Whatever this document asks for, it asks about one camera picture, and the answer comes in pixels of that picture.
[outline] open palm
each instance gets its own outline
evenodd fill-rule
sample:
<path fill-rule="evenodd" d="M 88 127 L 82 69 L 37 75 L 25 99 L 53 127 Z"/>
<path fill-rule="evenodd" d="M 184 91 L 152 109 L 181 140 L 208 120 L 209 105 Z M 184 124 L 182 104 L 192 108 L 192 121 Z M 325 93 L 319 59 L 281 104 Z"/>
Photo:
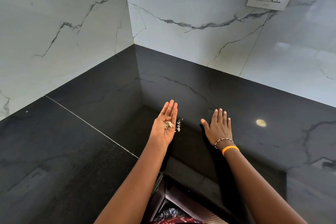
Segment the open palm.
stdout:
<path fill-rule="evenodd" d="M 174 100 L 170 100 L 170 103 L 166 102 L 163 106 L 159 116 L 154 120 L 152 131 L 150 132 L 149 139 L 157 140 L 160 143 L 164 143 L 166 146 L 173 140 L 177 117 L 177 103 L 174 104 Z M 170 120 L 173 127 L 165 129 L 165 121 Z"/>

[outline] white grout line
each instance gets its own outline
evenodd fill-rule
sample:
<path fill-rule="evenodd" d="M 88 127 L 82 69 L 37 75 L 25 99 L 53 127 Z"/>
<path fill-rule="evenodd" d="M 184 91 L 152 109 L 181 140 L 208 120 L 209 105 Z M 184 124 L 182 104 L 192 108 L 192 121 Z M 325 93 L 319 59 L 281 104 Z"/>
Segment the white grout line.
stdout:
<path fill-rule="evenodd" d="M 57 103 L 55 100 L 49 98 L 51 101 L 55 102 L 56 104 L 58 104 L 59 106 L 63 107 L 65 110 L 71 112 L 74 116 L 76 116 L 78 119 L 81 119 L 82 121 L 84 121 L 86 124 L 88 124 L 90 127 L 94 128 L 95 130 L 97 130 L 99 133 L 101 133 L 102 135 L 106 136 L 108 139 L 110 139 L 112 142 L 114 142 L 116 145 L 119 145 L 121 148 L 123 148 L 125 151 L 127 151 L 128 153 L 132 154 L 134 157 L 139 158 L 137 156 L 135 156 L 132 152 L 130 152 L 129 150 L 127 150 L 126 148 L 124 148 L 123 146 L 121 146 L 120 144 L 118 144 L 116 141 L 113 141 L 111 138 L 109 138 L 107 135 L 105 135 L 103 132 L 99 131 L 98 129 L 96 129 L 94 126 L 92 126 L 91 124 L 87 123 L 85 120 L 83 120 L 81 117 L 79 117 L 78 115 L 74 114 L 72 111 L 70 111 L 69 109 L 65 108 L 64 106 L 62 106 L 61 104 Z"/>

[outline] orange bracelet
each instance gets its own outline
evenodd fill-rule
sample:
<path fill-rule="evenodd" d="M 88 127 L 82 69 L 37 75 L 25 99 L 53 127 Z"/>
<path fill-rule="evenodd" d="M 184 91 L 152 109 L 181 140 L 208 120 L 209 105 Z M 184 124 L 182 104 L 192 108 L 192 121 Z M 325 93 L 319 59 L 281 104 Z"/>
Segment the orange bracelet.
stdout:
<path fill-rule="evenodd" d="M 222 150 L 222 154 L 223 154 L 223 156 L 224 156 L 224 152 L 225 152 L 226 150 L 231 149 L 231 148 L 235 148 L 235 149 L 239 150 L 237 146 L 227 146 L 227 147 L 225 147 L 225 148 Z"/>

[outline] backsplash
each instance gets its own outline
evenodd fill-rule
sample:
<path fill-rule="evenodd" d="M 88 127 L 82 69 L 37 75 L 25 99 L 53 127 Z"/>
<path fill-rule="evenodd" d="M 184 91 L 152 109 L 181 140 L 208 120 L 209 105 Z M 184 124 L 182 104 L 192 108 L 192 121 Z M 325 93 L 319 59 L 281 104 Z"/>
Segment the backsplash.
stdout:
<path fill-rule="evenodd" d="M 127 0 L 0 0 L 0 120 L 133 44 Z"/>
<path fill-rule="evenodd" d="M 134 43 L 336 107 L 335 0 L 128 0 Z"/>

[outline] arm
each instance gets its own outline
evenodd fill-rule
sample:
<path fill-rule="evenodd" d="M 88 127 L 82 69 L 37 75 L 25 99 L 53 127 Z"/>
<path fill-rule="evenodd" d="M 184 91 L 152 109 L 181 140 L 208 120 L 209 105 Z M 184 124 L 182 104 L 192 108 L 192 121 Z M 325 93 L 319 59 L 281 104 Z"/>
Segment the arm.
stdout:
<path fill-rule="evenodd" d="M 141 222 L 167 147 L 173 139 L 176 117 L 177 103 L 174 105 L 171 100 L 155 119 L 147 145 L 137 163 L 94 224 Z M 165 129 L 166 120 L 171 120 L 174 127 Z"/>
<path fill-rule="evenodd" d="M 232 139 L 231 120 L 226 112 L 215 110 L 210 126 L 201 120 L 205 134 L 212 145 L 220 138 Z M 222 151 L 226 146 L 235 146 L 229 140 L 221 140 L 217 148 Z M 288 223 L 307 224 L 299 214 L 271 187 L 237 149 L 225 151 L 238 188 L 257 224 Z"/>

